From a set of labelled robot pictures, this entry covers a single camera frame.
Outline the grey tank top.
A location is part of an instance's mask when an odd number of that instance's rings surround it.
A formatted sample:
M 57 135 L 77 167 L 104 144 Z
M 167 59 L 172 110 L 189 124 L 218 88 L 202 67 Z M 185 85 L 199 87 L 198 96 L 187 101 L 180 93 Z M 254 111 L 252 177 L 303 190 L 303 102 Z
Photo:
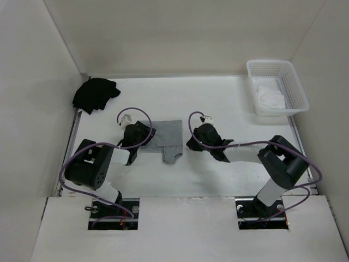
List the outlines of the grey tank top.
M 174 165 L 183 155 L 182 120 L 153 121 L 152 127 L 155 135 L 142 149 L 145 152 L 162 153 L 163 162 Z

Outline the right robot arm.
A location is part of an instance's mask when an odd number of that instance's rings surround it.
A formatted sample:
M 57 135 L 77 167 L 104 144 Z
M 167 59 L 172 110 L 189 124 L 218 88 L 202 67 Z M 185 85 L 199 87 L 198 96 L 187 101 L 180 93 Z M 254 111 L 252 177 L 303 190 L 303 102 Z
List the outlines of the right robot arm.
M 237 205 L 241 218 L 258 217 L 266 219 L 275 215 L 273 206 L 288 190 L 295 187 L 309 167 L 305 157 L 283 136 L 276 135 L 271 140 L 259 143 L 234 145 L 233 140 L 223 139 L 215 127 L 204 123 L 190 129 L 191 138 L 187 147 L 196 152 L 207 151 L 217 161 L 223 163 L 251 162 L 261 164 L 269 175 L 269 180 L 247 204 Z

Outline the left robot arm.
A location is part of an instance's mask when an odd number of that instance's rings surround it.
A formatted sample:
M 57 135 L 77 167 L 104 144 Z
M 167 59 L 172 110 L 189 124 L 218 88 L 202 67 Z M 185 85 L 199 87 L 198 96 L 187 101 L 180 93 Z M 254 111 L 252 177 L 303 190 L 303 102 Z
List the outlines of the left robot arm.
M 64 179 L 79 186 L 81 194 L 95 198 L 109 217 L 118 217 L 122 211 L 122 194 L 107 182 L 107 171 L 112 157 L 120 165 L 130 166 L 137 157 L 140 147 L 146 146 L 156 134 L 152 123 L 122 121 L 123 138 L 117 145 L 102 144 L 84 139 L 64 168 Z

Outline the folded black tank tops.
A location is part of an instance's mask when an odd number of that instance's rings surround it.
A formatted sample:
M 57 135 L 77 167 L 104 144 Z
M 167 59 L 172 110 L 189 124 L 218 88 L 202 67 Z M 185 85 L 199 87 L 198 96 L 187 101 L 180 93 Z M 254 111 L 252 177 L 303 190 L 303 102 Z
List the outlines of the folded black tank tops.
M 94 110 L 104 110 L 107 102 L 120 95 L 117 83 L 103 78 L 90 78 L 76 91 L 73 107 L 89 115 Z

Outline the white tank top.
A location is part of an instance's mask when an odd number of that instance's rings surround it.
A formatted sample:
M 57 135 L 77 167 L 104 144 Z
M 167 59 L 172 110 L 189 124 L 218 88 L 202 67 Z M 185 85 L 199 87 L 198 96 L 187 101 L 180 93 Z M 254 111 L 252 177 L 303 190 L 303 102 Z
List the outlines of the white tank top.
M 255 94 L 257 106 L 261 109 L 286 109 L 285 97 L 279 90 L 259 86 Z

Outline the white plastic basket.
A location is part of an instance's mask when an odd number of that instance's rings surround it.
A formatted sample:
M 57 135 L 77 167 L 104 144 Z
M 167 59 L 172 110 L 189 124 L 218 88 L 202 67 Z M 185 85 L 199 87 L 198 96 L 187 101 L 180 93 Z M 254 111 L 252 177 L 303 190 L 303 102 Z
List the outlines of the white plastic basket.
M 259 116 L 292 116 L 309 109 L 309 102 L 293 64 L 284 60 L 257 59 L 246 63 L 248 83 L 256 114 Z M 256 90 L 266 86 L 279 90 L 285 97 L 286 109 L 261 109 Z

